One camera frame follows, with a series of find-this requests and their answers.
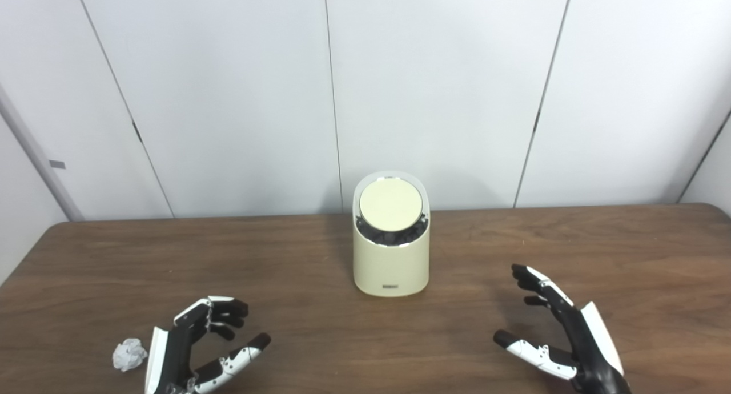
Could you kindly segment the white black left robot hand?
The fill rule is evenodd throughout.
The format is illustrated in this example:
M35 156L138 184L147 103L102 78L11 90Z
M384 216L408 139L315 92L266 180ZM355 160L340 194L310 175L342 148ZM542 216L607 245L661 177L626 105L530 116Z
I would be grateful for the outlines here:
M261 332L248 344L196 369L190 365L192 348L210 332L233 340L246 316L248 305L241 300L208 296L175 316L169 331L154 327L144 392L213 393L229 383L271 344L269 334Z

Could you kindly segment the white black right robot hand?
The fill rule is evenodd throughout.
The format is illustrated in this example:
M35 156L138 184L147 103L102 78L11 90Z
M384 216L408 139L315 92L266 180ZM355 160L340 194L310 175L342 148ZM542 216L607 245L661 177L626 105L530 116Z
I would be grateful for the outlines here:
M618 350L595 303L577 308L540 271L522 264L512 264L511 270L519 288L533 292L523 299L525 305L550 310L563 327L571 350L535 344L503 329L494 333L493 341L540 371L568 381L578 393L630 393Z

